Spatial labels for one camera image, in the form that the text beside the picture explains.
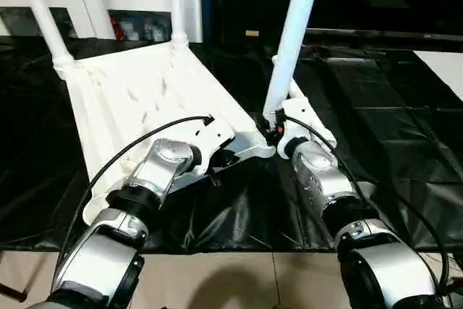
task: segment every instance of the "white metal pole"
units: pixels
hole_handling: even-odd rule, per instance
[[[69,54],[66,45],[64,45],[63,38],[59,34],[58,27],[53,16],[51,16],[50,9],[47,7],[45,0],[29,0],[29,2],[51,52],[55,69],[73,64],[74,59]]]
[[[172,43],[174,47],[186,46],[188,37],[184,28],[182,0],[171,0]]]
[[[266,103],[263,108],[263,116],[271,123],[273,123],[271,121],[272,112],[277,110],[281,102],[288,96],[313,2],[314,0],[291,0],[289,2],[277,53],[278,58],[273,68]]]
[[[277,55],[272,57],[273,65],[276,64],[277,59],[278,59]],[[289,83],[288,95],[291,98],[304,98],[305,97],[304,93],[301,91],[299,86],[296,84],[296,81],[294,81],[294,78],[291,79],[291,82]]]

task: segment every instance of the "tiled floor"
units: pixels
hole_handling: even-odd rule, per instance
[[[436,254],[424,256],[440,274]],[[348,309],[334,254],[227,253],[147,255],[132,309]],[[6,253],[0,282],[28,287],[26,303],[0,296],[0,308],[23,309],[46,298],[56,254]],[[451,265],[452,274],[459,273]]]

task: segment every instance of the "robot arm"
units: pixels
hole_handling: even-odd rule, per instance
[[[197,171],[204,155],[211,153],[202,154],[184,142],[155,140],[123,187],[109,194],[109,208],[98,214],[64,260],[50,297],[32,308],[126,308],[143,268],[141,248],[156,229],[172,182]]]
[[[300,102],[282,105],[280,121],[305,115]],[[334,239],[352,308],[444,308],[428,265],[359,198],[329,149],[290,121],[284,133],[279,153],[291,159],[310,211]]]

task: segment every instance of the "black cable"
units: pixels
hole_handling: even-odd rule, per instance
[[[357,191],[357,194],[368,204],[370,205],[370,202],[368,202],[367,198],[363,194],[362,190],[360,189],[360,186],[358,185],[357,179],[355,178],[354,174],[350,170],[349,166],[347,166],[347,163],[338,155],[336,152],[336,149],[330,144],[327,139],[324,138],[319,132],[314,130],[311,126],[308,124],[305,124],[304,122],[295,119],[294,117],[290,117],[287,115],[284,115],[285,119],[288,119],[289,121],[292,121],[294,123],[297,123],[299,126],[304,127],[306,130],[308,130],[310,133],[314,134],[320,141],[325,144],[331,151],[334,157],[338,160],[338,162],[343,166],[344,171],[346,172],[348,179],[352,184],[354,185],[355,190]],[[441,254],[442,257],[442,273],[441,273],[441,278],[439,279],[439,284],[438,284],[438,293],[440,295],[443,295],[445,293],[445,288],[447,285],[447,281],[449,280],[449,255],[447,255],[446,247],[442,243],[441,238],[438,236],[436,230],[434,227],[429,223],[429,221],[412,205],[400,196],[399,194],[395,194],[398,200],[402,204],[404,204],[416,217],[425,225],[426,229],[430,232],[431,236],[433,239],[436,241],[437,247],[439,249],[439,253]]]
[[[454,308],[455,308],[455,307],[454,307],[454,301],[453,301],[452,298],[451,298],[451,294],[448,295],[447,297],[449,298],[450,308],[451,308],[451,309],[454,309]]]
[[[106,170],[119,158],[121,158],[128,150],[136,146],[137,144],[141,143],[142,141],[146,140],[152,135],[155,135],[156,133],[159,133],[162,130],[165,130],[167,128],[170,128],[176,124],[183,123],[183,122],[188,122],[188,121],[194,121],[194,120],[203,120],[205,122],[212,120],[212,117],[209,116],[191,116],[191,117],[184,117],[183,119],[178,119],[176,121],[169,122],[168,124],[165,124],[164,126],[161,126],[159,128],[156,128],[155,130],[151,130],[150,132],[146,133],[145,135],[142,135],[138,139],[132,141],[129,145],[124,147],[120,152],[118,152],[113,158],[111,158],[99,171],[96,173],[94,178],[90,181],[88,184],[87,188],[85,189],[84,193],[82,194],[82,197],[80,198],[79,203],[77,204],[75,214],[72,217],[71,223],[67,229],[66,236],[64,237],[63,245],[61,246],[61,249],[59,250],[58,253],[58,259],[56,261],[56,268],[54,272],[54,277],[53,279],[56,278],[56,275],[58,273],[58,268],[61,265],[61,262],[63,261],[64,254],[66,253],[67,245],[69,243],[69,238],[71,236],[72,229],[75,225],[75,222],[77,220],[77,217],[79,216],[80,211],[82,210],[82,207],[85,203],[85,201],[88,199],[88,196],[91,194],[93,186],[95,186],[96,182],[100,179],[100,177],[105,173]]]

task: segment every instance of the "black tarp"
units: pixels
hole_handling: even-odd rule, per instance
[[[81,59],[141,45],[85,39],[68,47]],[[261,112],[270,54],[190,48],[247,112]],[[57,250],[88,183],[66,85],[37,38],[0,39],[0,72],[0,248]],[[398,193],[449,248],[463,248],[463,103],[451,90],[410,51],[312,46],[295,78],[383,218],[419,249],[435,249],[396,204]],[[145,251],[330,250],[305,199],[289,163],[250,159],[170,195]]]

